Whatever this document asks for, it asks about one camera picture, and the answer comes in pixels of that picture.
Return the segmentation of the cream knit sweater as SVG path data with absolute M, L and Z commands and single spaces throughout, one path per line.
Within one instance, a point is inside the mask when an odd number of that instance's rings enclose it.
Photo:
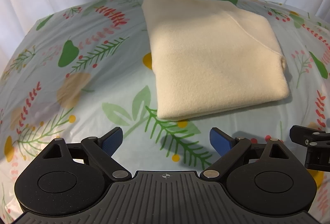
M 157 115 L 185 120 L 282 100 L 286 60 L 269 21 L 218 0 L 143 0 Z

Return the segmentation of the floral bed sheet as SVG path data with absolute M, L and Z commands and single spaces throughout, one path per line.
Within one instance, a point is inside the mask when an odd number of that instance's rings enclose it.
M 98 0 L 51 14 L 28 32 L 1 75 L 1 222 L 22 211 L 17 177 L 55 138 L 78 143 L 116 126 L 115 159 L 130 171 L 202 171 L 218 159 L 218 127 L 253 143 L 279 139 L 300 160 L 289 130 L 329 131 L 329 24 L 262 0 L 216 0 L 267 18 L 288 61 L 288 100 L 180 122 L 157 117 L 155 77 L 143 0 Z

